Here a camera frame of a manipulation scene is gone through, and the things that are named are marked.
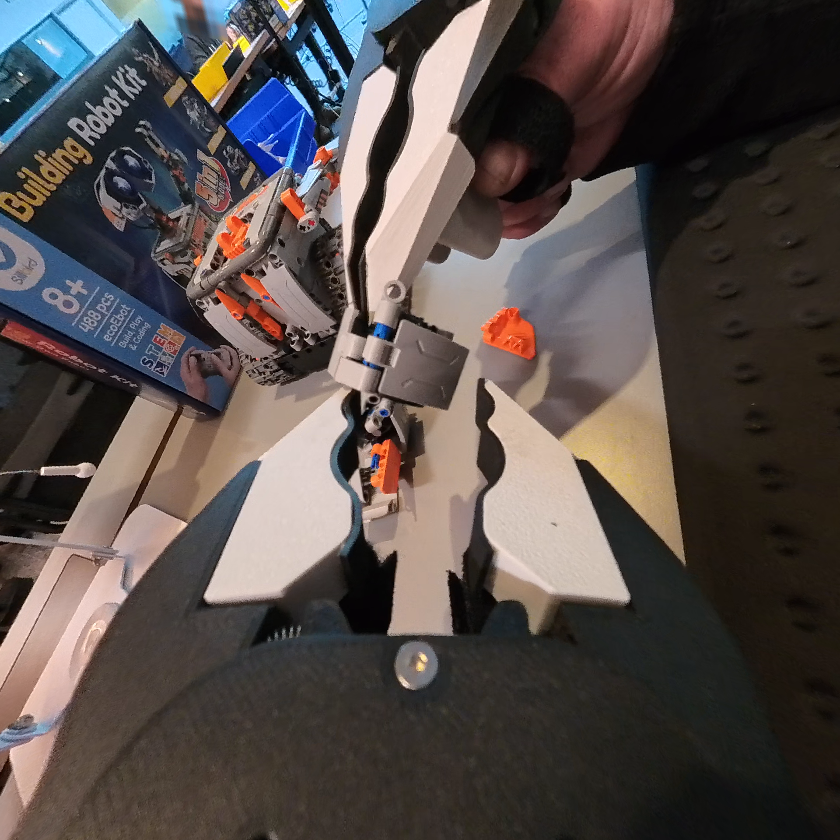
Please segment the dark blue toy box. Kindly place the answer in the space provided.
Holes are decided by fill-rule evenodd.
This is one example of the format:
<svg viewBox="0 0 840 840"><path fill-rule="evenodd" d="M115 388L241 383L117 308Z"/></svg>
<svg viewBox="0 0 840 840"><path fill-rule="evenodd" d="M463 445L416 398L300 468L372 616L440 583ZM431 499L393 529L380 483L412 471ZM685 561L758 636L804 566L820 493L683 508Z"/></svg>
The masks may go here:
<svg viewBox="0 0 840 840"><path fill-rule="evenodd" d="M155 403L222 413L238 357L186 287L266 176L151 31L134 24L1 163L2 319L107 357Z"/></svg>

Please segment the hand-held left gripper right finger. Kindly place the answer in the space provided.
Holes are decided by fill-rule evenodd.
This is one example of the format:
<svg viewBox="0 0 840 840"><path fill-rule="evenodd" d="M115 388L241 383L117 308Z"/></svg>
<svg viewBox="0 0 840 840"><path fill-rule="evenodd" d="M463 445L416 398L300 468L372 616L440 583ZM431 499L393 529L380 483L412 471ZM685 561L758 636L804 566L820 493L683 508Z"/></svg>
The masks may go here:
<svg viewBox="0 0 840 840"><path fill-rule="evenodd" d="M499 386L478 380L476 498L461 575L449 575L456 634L477 634L493 606L517 602L544 634L564 603L631 601L572 453Z"/></svg>

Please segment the small grey brick hinge assembly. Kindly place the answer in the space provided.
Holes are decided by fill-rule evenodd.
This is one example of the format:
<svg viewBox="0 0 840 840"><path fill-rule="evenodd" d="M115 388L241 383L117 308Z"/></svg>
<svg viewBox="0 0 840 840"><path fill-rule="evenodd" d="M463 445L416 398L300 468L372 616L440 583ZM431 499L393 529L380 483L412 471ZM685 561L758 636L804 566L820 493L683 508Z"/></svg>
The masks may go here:
<svg viewBox="0 0 840 840"><path fill-rule="evenodd" d="M387 283L369 324L358 325L361 313L348 305L329 361L331 377L382 417L395 403L448 409L468 355L448 333L414 320L407 294L400 281Z"/></svg>

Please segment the grey orange tracked brick robot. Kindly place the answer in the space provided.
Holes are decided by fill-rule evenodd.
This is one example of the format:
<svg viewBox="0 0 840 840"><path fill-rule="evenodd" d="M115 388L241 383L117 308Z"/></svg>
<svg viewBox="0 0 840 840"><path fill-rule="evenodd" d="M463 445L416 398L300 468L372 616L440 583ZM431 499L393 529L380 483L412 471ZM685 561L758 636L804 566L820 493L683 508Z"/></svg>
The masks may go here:
<svg viewBox="0 0 840 840"><path fill-rule="evenodd" d="M302 176L286 167L219 223L185 291L259 385L324 370L347 307L341 226L322 211L340 183L339 139Z"/></svg>

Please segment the yellow plastic bin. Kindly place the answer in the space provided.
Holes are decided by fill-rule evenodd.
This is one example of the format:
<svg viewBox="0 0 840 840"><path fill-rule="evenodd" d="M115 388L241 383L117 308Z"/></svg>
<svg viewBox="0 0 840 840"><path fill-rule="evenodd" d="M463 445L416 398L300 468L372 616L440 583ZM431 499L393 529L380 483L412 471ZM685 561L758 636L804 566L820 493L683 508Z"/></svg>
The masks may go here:
<svg viewBox="0 0 840 840"><path fill-rule="evenodd" d="M211 102L228 83L224 63L230 57L231 52L232 50L227 43L221 44L202 64L192 79L195 89L208 102Z"/></svg>

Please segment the blue plastic storage bin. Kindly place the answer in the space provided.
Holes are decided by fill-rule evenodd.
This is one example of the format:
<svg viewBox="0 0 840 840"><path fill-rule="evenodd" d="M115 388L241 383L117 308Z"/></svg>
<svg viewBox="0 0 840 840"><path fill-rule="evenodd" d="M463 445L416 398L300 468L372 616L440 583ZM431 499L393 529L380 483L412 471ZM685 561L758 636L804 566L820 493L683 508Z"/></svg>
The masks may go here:
<svg viewBox="0 0 840 840"><path fill-rule="evenodd" d="M276 78L269 79L227 126L266 176L284 165L304 175L319 147L312 115Z"/></svg>

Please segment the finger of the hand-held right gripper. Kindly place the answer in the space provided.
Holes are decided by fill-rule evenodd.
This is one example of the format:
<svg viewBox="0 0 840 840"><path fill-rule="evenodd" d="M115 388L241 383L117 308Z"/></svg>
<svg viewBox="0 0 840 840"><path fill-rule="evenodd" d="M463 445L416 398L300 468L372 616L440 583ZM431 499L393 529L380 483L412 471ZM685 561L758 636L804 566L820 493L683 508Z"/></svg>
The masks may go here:
<svg viewBox="0 0 840 840"><path fill-rule="evenodd" d="M363 192L363 291L409 288L435 249L488 259L501 213L470 187L507 82L527 45L526 2L386 3L382 64L363 109L386 104Z"/></svg>
<svg viewBox="0 0 840 840"><path fill-rule="evenodd" d="M369 302L365 251L374 237L374 286L412 282L427 255L423 210L408 202L412 177L400 173L385 208L387 179L401 159L413 119L413 83L420 52L392 69L378 66L362 80L352 122L342 127L341 211L347 308L341 335L365 335Z"/></svg>

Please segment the toy box with orange print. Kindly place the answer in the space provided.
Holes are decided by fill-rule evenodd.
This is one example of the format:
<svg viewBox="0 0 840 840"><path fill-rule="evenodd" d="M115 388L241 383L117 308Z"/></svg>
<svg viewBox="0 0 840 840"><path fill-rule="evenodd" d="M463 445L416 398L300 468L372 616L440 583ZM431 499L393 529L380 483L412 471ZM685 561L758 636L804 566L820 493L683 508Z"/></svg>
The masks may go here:
<svg viewBox="0 0 840 840"><path fill-rule="evenodd" d="M13 319L2 318L1 327L2 339L20 348L34 351L38 356L95 382L107 383L135 396L142 392L142 384L133 373L122 371L116 363L93 350L79 349L68 342L51 339Z"/></svg>

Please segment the person's right hand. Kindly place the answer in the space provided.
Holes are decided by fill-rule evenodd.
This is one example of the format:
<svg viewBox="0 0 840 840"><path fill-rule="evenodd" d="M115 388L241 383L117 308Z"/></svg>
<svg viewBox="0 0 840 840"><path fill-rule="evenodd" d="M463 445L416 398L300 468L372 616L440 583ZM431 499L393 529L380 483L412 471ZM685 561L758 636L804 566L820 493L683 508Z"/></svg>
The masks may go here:
<svg viewBox="0 0 840 840"><path fill-rule="evenodd" d="M501 236L549 224L572 182L593 173L617 142L665 52L672 1L565 1L521 69L566 101L574 142L557 185L524 203L499 201Z"/></svg>

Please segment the grey orange brick wheel assembly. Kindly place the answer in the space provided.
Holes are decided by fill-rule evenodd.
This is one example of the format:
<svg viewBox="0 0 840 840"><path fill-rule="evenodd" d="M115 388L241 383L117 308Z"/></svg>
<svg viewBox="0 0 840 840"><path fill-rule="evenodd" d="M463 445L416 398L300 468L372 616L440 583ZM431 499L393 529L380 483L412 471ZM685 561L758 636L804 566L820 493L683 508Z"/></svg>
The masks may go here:
<svg viewBox="0 0 840 840"><path fill-rule="evenodd" d="M365 411L359 437L360 494L365 524L398 513L416 417L405 404L382 398Z"/></svg>

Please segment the person's right forearm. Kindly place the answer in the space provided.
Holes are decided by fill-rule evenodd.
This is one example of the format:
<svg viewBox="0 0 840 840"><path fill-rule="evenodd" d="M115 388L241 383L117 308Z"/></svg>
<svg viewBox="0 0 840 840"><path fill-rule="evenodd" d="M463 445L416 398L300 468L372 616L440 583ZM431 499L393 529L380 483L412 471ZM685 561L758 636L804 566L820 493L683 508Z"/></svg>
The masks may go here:
<svg viewBox="0 0 840 840"><path fill-rule="evenodd" d="M838 1L675 2L665 53L587 179L680 163L838 102Z"/></svg>

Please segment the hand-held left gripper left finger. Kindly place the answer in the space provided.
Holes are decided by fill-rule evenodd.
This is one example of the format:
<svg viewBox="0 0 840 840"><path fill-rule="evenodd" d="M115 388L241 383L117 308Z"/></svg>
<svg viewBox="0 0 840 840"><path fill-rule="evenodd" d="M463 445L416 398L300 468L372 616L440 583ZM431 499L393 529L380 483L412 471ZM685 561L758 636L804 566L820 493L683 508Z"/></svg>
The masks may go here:
<svg viewBox="0 0 840 840"><path fill-rule="evenodd" d="M367 542L350 484L359 410L358 394L336 392L260 458L205 603L273 606L298 626L331 601L356 633L387 632L396 555L381 561Z"/></svg>

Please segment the white document stand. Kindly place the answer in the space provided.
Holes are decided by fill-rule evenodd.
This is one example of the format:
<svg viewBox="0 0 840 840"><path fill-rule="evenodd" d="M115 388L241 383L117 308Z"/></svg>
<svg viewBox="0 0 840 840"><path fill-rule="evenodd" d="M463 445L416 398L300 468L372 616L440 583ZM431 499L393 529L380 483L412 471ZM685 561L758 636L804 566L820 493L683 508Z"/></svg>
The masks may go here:
<svg viewBox="0 0 840 840"><path fill-rule="evenodd" d="M130 503L145 465L105 458L2 642L2 828L10 832L45 770L96 646L186 523Z"/></svg>

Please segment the orange curved brick piece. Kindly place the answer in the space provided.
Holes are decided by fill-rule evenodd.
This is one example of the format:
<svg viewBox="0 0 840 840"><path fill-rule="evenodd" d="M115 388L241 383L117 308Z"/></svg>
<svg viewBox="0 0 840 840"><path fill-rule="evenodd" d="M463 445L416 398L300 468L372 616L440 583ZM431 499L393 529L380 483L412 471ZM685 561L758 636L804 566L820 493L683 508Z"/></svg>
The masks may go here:
<svg viewBox="0 0 840 840"><path fill-rule="evenodd" d="M537 353L534 327L519 308L501 308L480 329L484 343L498 350L526 361L533 360Z"/></svg>

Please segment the black dimpled cushion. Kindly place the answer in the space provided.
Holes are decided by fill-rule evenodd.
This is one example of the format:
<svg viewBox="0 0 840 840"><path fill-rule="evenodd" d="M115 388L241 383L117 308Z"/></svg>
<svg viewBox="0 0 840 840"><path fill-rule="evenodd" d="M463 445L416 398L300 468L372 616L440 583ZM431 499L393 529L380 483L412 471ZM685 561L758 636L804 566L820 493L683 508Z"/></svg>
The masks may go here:
<svg viewBox="0 0 840 840"><path fill-rule="evenodd" d="M639 172L685 557L838 838L838 106Z"/></svg>

